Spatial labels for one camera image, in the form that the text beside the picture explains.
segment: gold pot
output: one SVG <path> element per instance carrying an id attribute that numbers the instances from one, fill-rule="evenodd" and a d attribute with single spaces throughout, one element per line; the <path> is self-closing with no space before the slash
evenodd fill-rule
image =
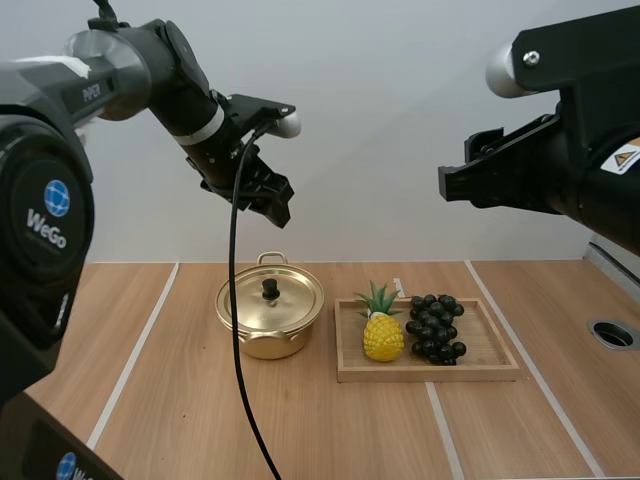
<path id="1" fill-rule="evenodd" d="M 280 257 L 282 263 L 263 264 L 267 257 Z M 288 357 L 311 336 L 324 303 L 322 286 L 280 252 L 265 252 L 256 263 L 236 275 L 240 350 L 267 360 Z M 218 292 L 216 311 L 231 330 L 228 281 Z"/>

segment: black cable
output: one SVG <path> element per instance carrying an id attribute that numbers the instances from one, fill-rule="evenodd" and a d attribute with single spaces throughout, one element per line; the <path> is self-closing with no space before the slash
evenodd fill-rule
<path id="1" fill-rule="evenodd" d="M 236 301 L 236 223 L 238 220 L 238 201 L 240 199 L 240 183 L 242 178 L 242 168 L 244 167 L 244 161 L 248 152 L 251 150 L 255 141 L 260 138 L 272 125 L 265 125 L 261 129 L 256 129 L 249 141 L 246 143 L 240 155 L 240 163 L 238 164 L 238 171 L 236 172 L 235 182 L 233 184 L 233 197 L 231 200 L 231 227 L 229 232 L 229 300 L 231 302 L 231 334 L 233 336 L 233 361 L 236 369 L 236 378 L 238 380 L 238 389 L 240 390 L 240 396 L 242 397 L 242 405 L 244 411 L 247 414 L 247 419 L 253 430 L 253 435 L 256 437 L 256 441 L 260 446 L 260 451 L 267 461 L 273 477 L 277 480 L 281 480 L 280 474 L 276 465 L 273 463 L 267 446 L 260 435 L 258 424 L 255 418 L 253 418 L 253 412 L 249 405 L 249 398 L 247 397 L 247 390 L 244 386 L 244 378 L 242 376 L 242 365 L 240 364 L 240 340 L 238 339 L 238 304 Z"/>
<path id="2" fill-rule="evenodd" d="M 109 5 L 109 0 L 93 0 L 93 3 L 98 5 L 98 8 L 100 9 L 100 17 L 109 20 L 117 20 L 116 12 L 113 10 L 111 5 Z"/>

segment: pot handle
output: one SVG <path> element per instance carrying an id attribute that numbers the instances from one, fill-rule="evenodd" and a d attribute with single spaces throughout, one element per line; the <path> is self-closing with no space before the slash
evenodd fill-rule
<path id="1" fill-rule="evenodd" d="M 287 257 L 284 255 L 284 253 L 280 253 L 280 252 L 264 252 L 264 253 L 261 253 L 258 256 L 258 261 L 256 262 L 256 264 L 257 265 L 262 265 L 262 261 L 266 257 L 280 257 L 280 259 L 282 260 L 282 263 L 284 263 L 285 265 L 287 265 L 289 263 L 289 260 L 287 260 Z"/>
<path id="2" fill-rule="evenodd" d="M 244 338 L 240 337 L 240 341 L 243 343 L 251 343 L 251 342 L 255 342 L 256 340 L 261 340 L 263 338 L 273 338 L 274 340 L 285 340 L 287 342 L 290 342 L 295 337 L 296 335 L 289 338 L 284 334 L 284 332 L 281 332 L 281 331 L 265 332 L 265 333 L 251 332 L 247 334 Z"/>

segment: warning label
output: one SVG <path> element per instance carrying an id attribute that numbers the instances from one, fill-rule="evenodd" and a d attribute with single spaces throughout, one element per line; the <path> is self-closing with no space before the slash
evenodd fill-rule
<path id="1" fill-rule="evenodd" d="M 640 160 L 640 147 L 628 143 L 607 158 L 600 168 L 616 175 L 624 175 L 638 160 Z"/>

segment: white tape line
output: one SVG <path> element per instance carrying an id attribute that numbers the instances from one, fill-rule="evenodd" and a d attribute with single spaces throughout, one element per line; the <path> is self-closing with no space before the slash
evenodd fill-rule
<path id="1" fill-rule="evenodd" d="M 503 480 L 638 480 L 640 477 L 557 477 L 557 478 L 507 478 Z"/>
<path id="2" fill-rule="evenodd" d="M 436 422 L 438 422 L 438 429 L 440 429 L 442 444 L 444 445 L 444 450 L 447 453 L 447 458 L 449 459 L 449 466 L 451 467 L 453 480 L 464 480 L 464 474 L 462 473 L 462 467 L 460 466 L 458 452 L 456 452 L 456 446 L 453 444 L 453 437 L 451 437 L 449 425 L 447 425 L 447 419 L 442 411 L 442 405 L 440 405 L 436 386 L 433 382 L 427 382 L 425 385 L 427 386 L 427 393 L 429 394 L 429 400 L 431 400 L 431 406 L 433 407 L 433 414 L 436 417 Z"/>
<path id="3" fill-rule="evenodd" d="M 504 316 L 504 314 L 502 313 L 502 310 L 500 310 L 500 307 L 498 307 L 498 304 L 489 293 L 489 290 L 487 289 L 485 284 L 482 282 L 482 279 L 478 275 L 478 272 L 476 272 L 476 269 L 473 268 L 473 265 L 469 260 L 465 260 L 464 263 L 469 269 L 469 273 L 471 273 L 471 276 L 478 284 L 478 287 L 480 287 L 480 290 L 484 294 L 485 298 L 489 302 L 489 305 L 491 305 L 491 308 L 493 308 L 493 311 L 496 313 L 498 320 L 500 320 L 500 323 L 502 324 L 505 331 L 507 332 L 507 335 L 509 335 L 509 338 L 511 339 L 516 349 L 520 353 L 520 356 L 524 360 L 524 363 L 527 365 L 527 368 L 531 372 L 531 375 L 533 375 L 533 378 L 535 378 L 536 382 L 538 382 L 538 386 L 540 387 L 540 390 L 542 390 L 542 393 L 544 393 L 544 396 L 547 397 L 547 401 L 551 405 L 551 408 L 553 408 L 553 411 L 556 412 L 556 415 L 560 419 L 560 422 L 562 422 L 562 425 L 564 426 L 565 430 L 573 440 L 573 443 L 575 443 L 576 448 L 582 454 L 582 458 L 584 458 L 584 461 L 587 462 L 587 465 L 589 465 L 591 472 L 593 472 L 593 475 L 595 477 L 604 477 L 605 474 L 602 471 L 602 468 L 600 468 L 600 465 L 598 465 L 598 462 L 596 461 L 595 457 L 589 450 L 589 447 L 587 447 L 587 445 L 584 443 L 582 438 L 580 438 L 578 431 L 575 429 L 575 427 L 573 426 L 573 423 L 571 423 L 571 420 L 569 420 L 569 417 L 567 416 L 564 409 L 560 405 L 560 402 L 558 402 L 558 399 L 549 388 L 549 385 L 547 385 L 547 382 L 545 381 L 545 379 L 542 377 L 540 370 L 538 370 L 538 368 L 533 363 L 533 360 L 527 353 L 527 350 L 524 348 L 524 345 L 522 345 L 522 342 L 520 342 L 520 339 L 516 335 L 516 332 L 514 332 L 513 328 L 511 328 L 511 325 L 509 325 L 509 322 L 507 321 L 507 317 Z"/>
<path id="4" fill-rule="evenodd" d="M 113 408 L 116 406 L 116 403 L 118 402 L 118 398 L 120 398 L 120 394 L 122 393 L 124 386 L 127 384 L 127 380 L 129 380 L 129 375 L 133 370 L 133 366 L 136 364 L 136 360 L 138 360 L 138 356 L 142 351 L 142 347 L 144 347 L 144 342 L 147 341 L 149 332 L 151 332 L 151 328 L 153 327 L 153 324 L 156 322 L 156 318 L 158 318 L 158 314 L 160 313 L 160 310 L 162 310 L 164 301 L 166 300 L 167 295 L 169 295 L 169 291 L 171 290 L 173 281 L 175 280 L 176 274 L 178 273 L 179 265 L 180 265 L 179 263 L 176 263 L 174 265 L 173 270 L 171 271 L 171 275 L 169 275 L 169 278 L 167 279 L 167 283 L 164 286 L 164 290 L 162 290 L 162 293 L 160 294 L 160 297 L 156 302 L 156 306 L 153 308 L 151 315 L 149 315 L 149 319 L 147 320 L 146 325 L 142 329 L 142 332 L 140 333 L 140 337 L 138 338 L 138 341 L 136 342 L 135 347 L 133 347 L 133 350 L 131 351 L 131 355 L 129 355 L 129 360 L 127 360 L 127 363 L 124 366 L 122 373 L 120 374 L 120 378 L 118 378 L 118 381 L 116 382 L 116 386 L 113 387 L 111 396 L 109 397 L 109 400 L 107 400 L 107 404 L 104 406 L 104 409 L 102 410 L 102 414 L 98 419 L 98 423 L 96 423 L 96 426 L 93 429 L 93 432 L 89 437 L 89 440 L 87 441 L 87 446 L 91 450 L 96 448 L 96 445 L 98 444 L 98 440 L 100 440 L 100 436 L 102 435 L 104 427 L 107 425 L 107 422 L 109 421 L 109 417 L 113 412 Z"/>
<path id="5" fill-rule="evenodd" d="M 394 278 L 393 283 L 396 284 L 396 290 L 398 290 L 398 298 L 406 298 L 407 296 L 404 294 L 404 288 L 402 288 L 402 283 L 399 278 Z"/>

